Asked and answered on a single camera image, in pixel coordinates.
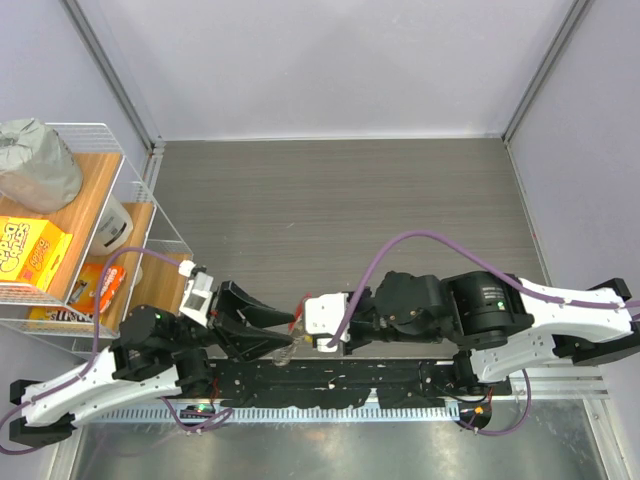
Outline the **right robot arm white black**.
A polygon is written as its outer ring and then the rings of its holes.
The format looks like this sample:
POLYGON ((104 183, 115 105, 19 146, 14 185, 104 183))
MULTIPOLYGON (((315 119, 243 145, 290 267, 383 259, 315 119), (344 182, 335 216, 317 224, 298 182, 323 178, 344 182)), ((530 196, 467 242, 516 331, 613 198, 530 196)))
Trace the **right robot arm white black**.
POLYGON ((638 353, 639 326, 628 311, 554 304, 553 292, 486 271, 445 279, 390 271, 376 290, 349 295, 355 311, 341 336, 343 350, 448 340, 458 348, 449 384, 471 395, 550 361, 598 366, 638 353))

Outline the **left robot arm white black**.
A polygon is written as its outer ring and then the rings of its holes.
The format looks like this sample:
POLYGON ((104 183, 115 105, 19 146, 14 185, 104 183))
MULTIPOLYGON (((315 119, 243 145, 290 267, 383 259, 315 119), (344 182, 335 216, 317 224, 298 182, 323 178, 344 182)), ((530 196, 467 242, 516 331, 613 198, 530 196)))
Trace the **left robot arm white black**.
POLYGON ((131 310, 120 335, 96 356, 49 381, 16 380, 10 398, 12 442, 42 448, 69 438, 109 411, 158 397, 218 396, 219 376, 207 347, 232 362, 257 360, 291 345, 275 327, 294 314, 269 307, 226 281, 218 289, 186 284, 178 312, 151 305, 131 310))

